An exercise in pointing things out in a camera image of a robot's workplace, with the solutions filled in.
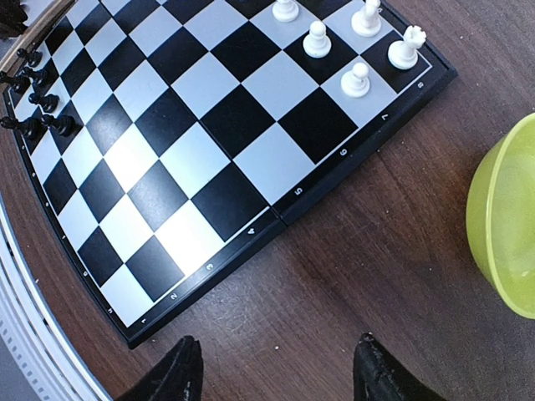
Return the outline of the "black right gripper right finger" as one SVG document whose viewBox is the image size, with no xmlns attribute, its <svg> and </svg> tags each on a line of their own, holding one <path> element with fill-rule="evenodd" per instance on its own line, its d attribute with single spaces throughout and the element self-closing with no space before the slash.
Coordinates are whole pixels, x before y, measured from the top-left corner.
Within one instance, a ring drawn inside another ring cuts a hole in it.
<svg viewBox="0 0 535 401">
<path fill-rule="evenodd" d="M 371 332 L 359 338 L 353 361 L 354 400 L 442 400 L 400 363 Z"/>
</svg>

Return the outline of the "black and grey chessboard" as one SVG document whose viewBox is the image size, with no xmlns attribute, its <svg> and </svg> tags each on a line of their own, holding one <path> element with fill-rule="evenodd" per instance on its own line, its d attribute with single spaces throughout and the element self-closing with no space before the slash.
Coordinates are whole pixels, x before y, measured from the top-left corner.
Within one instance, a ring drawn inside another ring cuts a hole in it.
<svg viewBox="0 0 535 401">
<path fill-rule="evenodd" d="M 31 93 L 59 96 L 43 125 L 12 130 L 74 269 L 130 348 L 186 310 L 332 190 L 435 98 L 456 70 L 429 43 L 412 69 L 389 46 L 408 21 L 388 3 L 359 36 L 361 1 L 78 1 L 37 47 L 46 69 L 8 117 L 41 121 Z M 309 57 L 310 24 L 331 50 Z M 341 78 L 369 67 L 369 92 Z"/>
</svg>

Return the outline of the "black piece back rank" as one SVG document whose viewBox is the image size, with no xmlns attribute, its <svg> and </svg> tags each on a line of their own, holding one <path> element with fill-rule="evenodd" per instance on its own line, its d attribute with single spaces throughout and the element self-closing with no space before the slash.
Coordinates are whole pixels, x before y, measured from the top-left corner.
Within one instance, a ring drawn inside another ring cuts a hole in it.
<svg viewBox="0 0 535 401">
<path fill-rule="evenodd" d="M 2 117 L 1 126 L 4 129 L 16 130 L 29 140 L 35 140 L 43 130 L 41 121 L 34 117 L 28 117 L 24 121 L 19 121 L 12 117 Z"/>
<path fill-rule="evenodd" d="M 24 94 L 30 85 L 30 80 L 22 75 L 10 77 L 6 72 L 1 71 L 0 83 L 7 84 L 16 94 Z"/>
</svg>

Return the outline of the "black pawn placed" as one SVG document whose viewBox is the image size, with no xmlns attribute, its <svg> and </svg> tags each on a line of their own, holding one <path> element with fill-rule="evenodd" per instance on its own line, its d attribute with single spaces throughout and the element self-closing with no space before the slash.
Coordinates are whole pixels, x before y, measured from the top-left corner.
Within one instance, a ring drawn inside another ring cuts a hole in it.
<svg viewBox="0 0 535 401">
<path fill-rule="evenodd" d="M 41 95 L 37 93 L 31 93 L 28 96 L 28 101 L 30 104 L 40 106 L 44 113 L 52 114 L 58 107 L 59 96 L 55 94 Z"/>
<path fill-rule="evenodd" d="M 22 58 L 30 68 L 36 68 L 43 57 L 43 54 L 37 50 L 28 51 L 25 48 L 19 48 L 16 52 L 19 58 Z"/>
<path fill-rule="evenodd" d="M 41 122 L 49 130 L 56 132 L 59 136 L 69 137 L 73 133 L 76 125 L 75 120 L 70 115 L 60 115 L 55 118 L 51 114 L 43 114 Z"/>
<path fill-rule="evenodd" d="M 48 80 L 48 71 L 46 69 L 34 70 L 30 67 L 24 67 L 21 70 L 21 75 L 31 79 L 33 84 L 38 87 L 43 87 Z"/>
</svg>

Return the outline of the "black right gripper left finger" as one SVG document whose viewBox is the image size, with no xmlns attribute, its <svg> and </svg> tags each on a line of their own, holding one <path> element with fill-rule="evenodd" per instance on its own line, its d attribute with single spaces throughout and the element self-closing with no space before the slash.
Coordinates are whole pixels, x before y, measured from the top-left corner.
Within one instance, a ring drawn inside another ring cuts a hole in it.
<svg viewBox="0 0 535 401">
<path fill-rule="evenodd" d="M 187 335 L 117 400 L 201 400 L 203 376 L 201 344 Z"/>
</svg>

